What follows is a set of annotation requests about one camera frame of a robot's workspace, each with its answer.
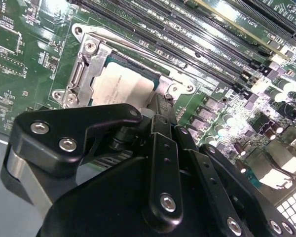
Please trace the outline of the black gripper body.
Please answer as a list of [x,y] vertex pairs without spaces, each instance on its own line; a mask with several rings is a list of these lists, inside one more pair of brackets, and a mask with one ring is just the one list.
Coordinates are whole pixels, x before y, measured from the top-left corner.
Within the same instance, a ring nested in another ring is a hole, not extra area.
[[130,158],[59,198],[40,237],[209,237],[198,182],[172,138],[153,132]]

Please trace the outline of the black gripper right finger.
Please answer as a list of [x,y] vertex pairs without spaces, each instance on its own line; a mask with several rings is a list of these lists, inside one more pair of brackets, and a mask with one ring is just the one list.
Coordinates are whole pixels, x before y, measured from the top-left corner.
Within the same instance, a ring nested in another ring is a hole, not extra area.
[[211,237],[296,237],[296,229],[217,148],[196,146],[185,124],[204,96],[176,102],[180,124],[175,128],[181,163],[198,182],[207,208]]

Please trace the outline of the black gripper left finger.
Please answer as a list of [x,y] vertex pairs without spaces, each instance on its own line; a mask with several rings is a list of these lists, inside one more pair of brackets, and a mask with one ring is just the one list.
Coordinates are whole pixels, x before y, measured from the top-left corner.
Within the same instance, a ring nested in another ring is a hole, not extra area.
[[153,132],[172,138],[175,124],[173,103],[162,96],[142,111],[115,104],[22,113],[10,134],[4,184],[45,220],[64,194],[144,154]]

